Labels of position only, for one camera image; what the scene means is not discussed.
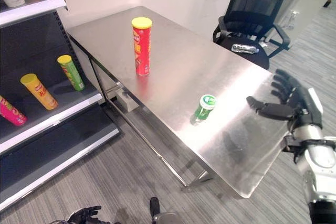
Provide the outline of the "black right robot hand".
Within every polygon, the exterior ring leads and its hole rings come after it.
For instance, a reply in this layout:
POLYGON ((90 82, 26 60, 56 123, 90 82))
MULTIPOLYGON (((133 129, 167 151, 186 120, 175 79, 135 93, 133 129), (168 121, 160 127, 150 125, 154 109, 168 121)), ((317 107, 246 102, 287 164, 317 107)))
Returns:
POLYGON ((308 89, 295 77, 282 69, 273 76, 271 94, 278 97, 279 104, 262 102, 252 96, 246 98, 257 114, 274 120, 287 121, 289 131, 312 124, 323 128, 322 112, 318 109, 308 89))

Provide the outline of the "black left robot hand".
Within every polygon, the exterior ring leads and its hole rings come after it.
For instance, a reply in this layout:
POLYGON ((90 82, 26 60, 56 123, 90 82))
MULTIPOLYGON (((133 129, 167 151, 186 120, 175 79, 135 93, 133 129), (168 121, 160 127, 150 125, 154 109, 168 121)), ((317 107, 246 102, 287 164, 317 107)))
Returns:
POLYGON ((73 212, 69 219, 68 223, 101 223, 99 218, 94 217, 98 214, 98 211, 101 209, 101 206, 92 206, 88 208, 81 208, 73 212))

